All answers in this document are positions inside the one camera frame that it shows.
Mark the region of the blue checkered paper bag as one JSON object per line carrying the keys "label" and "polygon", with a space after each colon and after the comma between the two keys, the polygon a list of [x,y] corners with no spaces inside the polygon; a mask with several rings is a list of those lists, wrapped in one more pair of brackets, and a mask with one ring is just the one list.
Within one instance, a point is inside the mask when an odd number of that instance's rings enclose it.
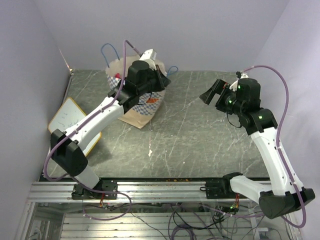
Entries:
{"label": "blue checkered paper bag", "polygon": [[[142,54],[137,53],[136,55],[126,56],[125,58],[123,58],[119,56],[117,50],[114,48],[113,50],[115,52],[116,59],[113,61],[108,61],[104,53],[104,48],[107,46],[110,46],[111,48],[114,47],[110,43],[105,43],[100,48],[100,52],[106,62],[105,73],[108,85],[111,89],[114,89],[122,79],[123,69],[125,69],[125,71],[127,72],[132,63],[134,61],[138,61]],[[172,74],[170,71],[166,72],[165,64],[162,61],[158,60],[157,56],[155,58],[155,65],[159,65],[159,68],[164,76],[167,77]],[[117,73],[120,74],[120,78],[115,77],[115,74]],[[122,117],[120,117],[119,120],[130,124],[138,129],[143,128],[152,120],[152,118],[156,114],[162,101],[164,100],[165,93],[166,91],[162,90],[159,92],[150,92],[142,95],[139,98],[138,104],[131,108]]]}

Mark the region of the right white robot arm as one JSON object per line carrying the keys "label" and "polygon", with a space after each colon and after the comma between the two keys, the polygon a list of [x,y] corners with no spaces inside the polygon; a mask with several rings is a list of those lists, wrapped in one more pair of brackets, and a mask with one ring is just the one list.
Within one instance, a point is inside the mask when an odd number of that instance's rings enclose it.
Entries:
{"label": "right white robot arm", "polygon": [[243,195],[256,202],[267,218],[274,219],[300,210],[315,199],[315,193],[304,187],[281,149],[277,139],[280,128],[273,113],[260,106],[260,92],[260,84],[252,78],[239,79],[235,87],[217,79],[199,98],[209,105],[219,95],[216,109],[238,117],[259,150],[270,179],[270,185],[263,185],[242,173],[230,173],[222,177],[221,194],[226,198]]}

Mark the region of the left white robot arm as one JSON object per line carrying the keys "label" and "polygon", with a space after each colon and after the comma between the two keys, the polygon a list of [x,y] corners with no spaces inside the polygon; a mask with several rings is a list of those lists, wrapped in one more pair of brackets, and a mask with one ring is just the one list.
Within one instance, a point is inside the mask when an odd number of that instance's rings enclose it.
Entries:
{"label": "left white robot arm", "polygon": [[161,92],[170,82],[158,65],[151,67],[145,60],[134,61],[127,76],[95,110],[65,131],[56,129],[51,133],[47,159],[82,184],[89,198],[98,198],[102,193],[101,180],[90,168],[83,150],[99,132],[138,105],[141,96]]}

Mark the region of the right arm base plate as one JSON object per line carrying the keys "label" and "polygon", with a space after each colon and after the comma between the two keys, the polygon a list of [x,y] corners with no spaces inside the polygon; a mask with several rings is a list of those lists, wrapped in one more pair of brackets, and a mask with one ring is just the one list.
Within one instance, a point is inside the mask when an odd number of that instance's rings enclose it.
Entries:
{"label": "right arm base plate", "polygon": [[214,178],[206,181],[204,185],[206,198],[212,199],[235,199],[236,193],[225,183],[222,178]]}

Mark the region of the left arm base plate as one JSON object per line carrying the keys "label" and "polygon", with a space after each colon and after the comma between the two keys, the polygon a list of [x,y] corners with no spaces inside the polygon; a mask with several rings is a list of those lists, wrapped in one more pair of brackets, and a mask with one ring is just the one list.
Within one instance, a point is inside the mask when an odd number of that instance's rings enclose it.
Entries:
{"label": "left arm base plate", "polygon": [[89,189],[84,187],[81,183],[73,186],[71,193],[72,200],[115,200],[117,198],[118,184],[114,180],[101,179],[98,184]]}

